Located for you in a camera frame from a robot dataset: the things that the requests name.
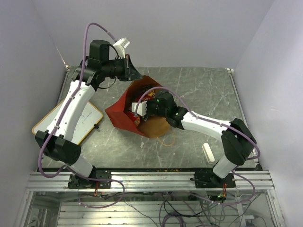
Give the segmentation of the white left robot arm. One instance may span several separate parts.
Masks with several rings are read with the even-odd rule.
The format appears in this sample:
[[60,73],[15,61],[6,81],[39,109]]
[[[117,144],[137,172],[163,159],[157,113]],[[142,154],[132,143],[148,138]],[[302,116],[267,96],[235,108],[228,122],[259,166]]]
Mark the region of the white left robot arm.
[[81,155],[80,145],[73,143],[72,138],[85,106],[105,78],[119,81],[142,78],[125,52],[129,44],[127,38],[121,38],[114,44],[105,40],[93,40],[90,43],[89,54],[84,55],[74,71],[68,94],[59,112],[44,131],[37,131],[35,135],[40,147],[38,156],[40,172],[42,157],[47,156],[80,175],[80,183],[84,187],[91,188],[96,184],[93,165]]

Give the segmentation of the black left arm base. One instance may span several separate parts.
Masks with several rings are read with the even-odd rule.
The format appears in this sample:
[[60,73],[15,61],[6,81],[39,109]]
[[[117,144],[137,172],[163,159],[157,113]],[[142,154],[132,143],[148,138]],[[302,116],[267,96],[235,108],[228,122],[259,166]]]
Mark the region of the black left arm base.
[[71,174],[68,181],[68,189],[109,189],[111,186],[111,173],[107,170],[99,170],[93,166],[88,177],[80,177]]

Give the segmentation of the red brown paper bag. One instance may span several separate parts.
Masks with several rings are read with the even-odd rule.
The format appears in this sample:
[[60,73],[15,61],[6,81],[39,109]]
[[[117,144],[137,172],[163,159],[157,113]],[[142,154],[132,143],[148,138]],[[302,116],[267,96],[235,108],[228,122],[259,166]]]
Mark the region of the red brown paper bag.
[[160,86],[161,84],[149,76],[133,81],[118,101],[105,110],[112,125],[149,139],[159,140],[161,136],[167,134],[171,126],[165,118],[151,116],[145,121],[143,117],[135,116],[132,112],[132,102],[137,102],[148,89],[151,91],[143,97],[143,101],[155,98],[155,93],[159,90],[154,88]]

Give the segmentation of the red cookie snack bag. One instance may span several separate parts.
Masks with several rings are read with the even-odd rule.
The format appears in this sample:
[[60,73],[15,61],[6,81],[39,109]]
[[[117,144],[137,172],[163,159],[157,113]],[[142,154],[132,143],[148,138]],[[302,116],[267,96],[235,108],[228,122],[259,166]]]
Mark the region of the red cookie snack bag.
[[[132,102],[138,102],[140,97],[142,96],[143,92],[140,92],[136,95],[134,95],[133,101]],[[144,95],[144,97],[142,98],[142,102],[143,101],[148,101],[151,99],[155,98],[155,91],[151,90],[149,93],[147,93],[146,95]],[[131,112],[131,104],[126,108],[125,110],[125,114],[128,116],[128,118],[136,125],[138,126],[140,124],[141,120],[146,121],[147,120],[147,115],[145,116],[135,116],[134,113]]]

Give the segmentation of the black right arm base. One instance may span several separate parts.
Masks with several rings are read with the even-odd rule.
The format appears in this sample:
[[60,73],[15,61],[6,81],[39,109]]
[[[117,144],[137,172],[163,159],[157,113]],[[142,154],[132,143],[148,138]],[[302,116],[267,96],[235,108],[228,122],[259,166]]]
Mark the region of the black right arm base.
[[195,183],[196,188],[235,188],[236,183],[234,175],[228,173],[223,179],[213,173],[212,168],[198,168],[194,176],[190,178]]

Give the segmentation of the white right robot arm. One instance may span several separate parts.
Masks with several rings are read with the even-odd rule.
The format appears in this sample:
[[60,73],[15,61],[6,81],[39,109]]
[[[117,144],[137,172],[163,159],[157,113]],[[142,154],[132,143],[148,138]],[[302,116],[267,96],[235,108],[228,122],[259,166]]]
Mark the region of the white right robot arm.
[[138,113],[147,117],[163,117],[174,128],[199,132],[220,141],[224,154],[208,178],[214,187],[221,186],[233,169],[243,165],[257,144],[243,120],[223,121],[197,114],[185,106],[178,106],[173,95],[166,90],[143,101],[142,110]]

